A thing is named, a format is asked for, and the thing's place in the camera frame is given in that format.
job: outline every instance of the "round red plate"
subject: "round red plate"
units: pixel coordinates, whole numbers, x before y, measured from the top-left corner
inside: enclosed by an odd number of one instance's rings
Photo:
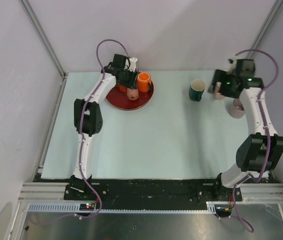
[[[149,102],[151,97],[154,93],[154,85],[151,83],[152,92],[141,92],[139,91],[139,97],[136,100],[129,100],[126,92],[120,91],[120,88],[118,86],[115,86],[108,95],[106,96],[106,99],[108,102],[113,105],[115,108],[121,109],[121,110],[134,110],[139,109],[142,106],[144,106],[146,103]]]

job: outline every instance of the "gray floor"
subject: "gray floor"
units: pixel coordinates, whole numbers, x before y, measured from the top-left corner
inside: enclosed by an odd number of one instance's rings
[[[277,205],[240,205],[254,233],[236,219],[218,220],[212,214],[99,214],[95,218],[61,219],[46,226],[29,224],[23,240],[283,240],[283,221]],[[29,213],[46,222],[62,213]]]

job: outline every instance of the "metal frame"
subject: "metal frame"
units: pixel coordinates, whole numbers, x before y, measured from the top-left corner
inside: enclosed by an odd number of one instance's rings
[[[60,64],[54,49],[52,48],[40,22],[38,21],[34,10],[32,9],[28,0],[19,0],[21,6],[23,7],[26,15],[29,18],[32,26],[34,27],[39,39],[44,45],[48,55],[52,59],[55,67],[57,68],[59,74],[63,77],[58,93],[55,99],[53,111],[50,116],[49,125],[47,127],[44,141],[42,143],[40,154],[37,158],[34,171],[31,176],[31,181],[34,179],[37,173],[41,173],[45,157],[47,154],[49,142],[53,133],[55,121],[57,118],[57,113],[64,93],[65,85],[67,82],[67,74],[65,73],[62,65]],[[270,10],[266,20],[264,21],[256,39],[254,40],[251,48],[257,49],[261,46],[263,40],[265,39],[270,28],[274,24],[277,16],[283,8],[283,0],[276,0],[272,9]],[[255,56],[254,52],[247,55],[247,58],[253,58]],[[6,240],[19,240],[23,234],[23,226],[26,220],[27,212],[40,211],[40,209],[45,209],[44,211],[54,211],[54,212],[65,212],[67,207],[63,206],[78,206],[82,201],[65,201],[64,192],[67,183],[46,183],[46,182],[26,182],[24,183],[21,193],[18,199],[17,206],[13,218],[10,222],[9,228],[5,236]],[[283,183],[260,183],[260,184],[250,184],[245,183],[241,185],[242,202],[238,204],[278,204],[279,210],[283,219]],[[191,211],[189,213],[205,213],[213,214],[215,212],[214,204],[217,202],[207,202],[207,211]],[[107,211],[104,209],[102,212],[112,212],[112,213],[130,213],[130,211]]]

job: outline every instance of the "vertical metal post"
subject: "vertical metal post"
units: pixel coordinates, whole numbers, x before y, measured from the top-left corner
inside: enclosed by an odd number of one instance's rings
[[[273,26],[276,18],[278,17],[279,13],[283,9],[283,0],[276,0],[273,4],[268,16],[266,17],[266,20],[264,21],[261,29],[259,30],[259,33],[254,40],[251,49],[259,49],[261,47],[261,44],[265,37],[267,36],[269,30]],[[251,51],[247,54],[246,58],[253,59],[256,55],[255,51]]]
[[[28,0],[19,0],[22,8],[24,9],[26,15],[29,18],[30,23],[32,24],[33,28],[35,29],[39,39],[41,40],[43,46],[45,47],[48,55],[50,56],[51,60],[53,61],[54,65],[56,66],[59,74],[61,75],[62,78],[65,77],[65,71],[58,60],[54,49],[52,48],[52,45],[50,44],[40,22],[38,21],[34,10],[32,9],[32,6],[30,5]]]

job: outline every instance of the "dark green mug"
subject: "dark green mug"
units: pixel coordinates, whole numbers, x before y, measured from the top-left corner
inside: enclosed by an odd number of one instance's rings
[[[195,79],[191,81],[189,86],[189,98],[192,101],[200,102],[202,100],[202,95],[206,88],[206,82],[201,79]]]

